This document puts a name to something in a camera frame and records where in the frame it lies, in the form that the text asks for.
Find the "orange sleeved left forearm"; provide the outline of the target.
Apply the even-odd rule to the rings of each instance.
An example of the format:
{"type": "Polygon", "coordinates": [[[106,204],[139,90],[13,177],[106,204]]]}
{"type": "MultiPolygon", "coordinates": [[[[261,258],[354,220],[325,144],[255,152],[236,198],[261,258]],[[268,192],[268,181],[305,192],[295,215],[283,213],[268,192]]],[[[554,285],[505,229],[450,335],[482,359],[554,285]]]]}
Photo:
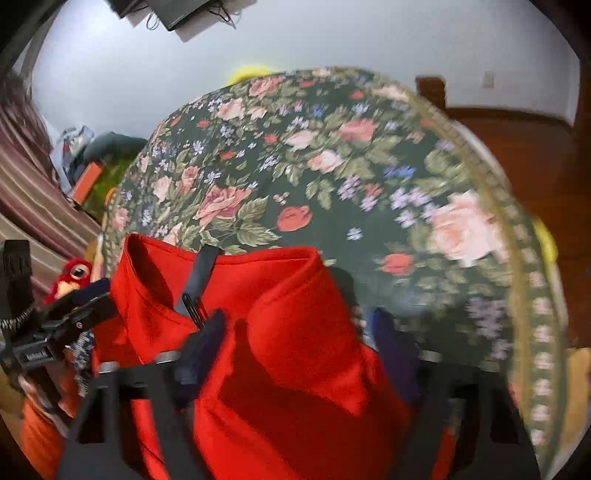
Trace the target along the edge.
{"type": "Polygon", "coordinates": [[[56,479],[65,438],[29,399],[23,403],[22,415],[20,440],[24,455],[42,479],[56,479]]]}

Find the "left hand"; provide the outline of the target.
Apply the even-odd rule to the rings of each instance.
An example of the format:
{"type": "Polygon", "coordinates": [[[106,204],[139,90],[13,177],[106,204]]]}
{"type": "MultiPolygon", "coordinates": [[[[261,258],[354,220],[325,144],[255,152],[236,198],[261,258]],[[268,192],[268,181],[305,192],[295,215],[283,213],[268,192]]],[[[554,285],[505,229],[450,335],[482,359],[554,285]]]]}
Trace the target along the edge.
{"type": "MultiPolygon", "coordinates": [[[[79,405],[79,396],[72,365],[69,363],[53,365],[49,368],[48,373],[51,377],[52,385],[59,393],[58,409],[64,412],[69,418],[74,418],[79,405]]],[[[38,413],[52,422],[59,419],[55,414],[55,409],[42,400],[40,386],[34,380],[20,376],[18,381],[27,401],[38,413]]]]}

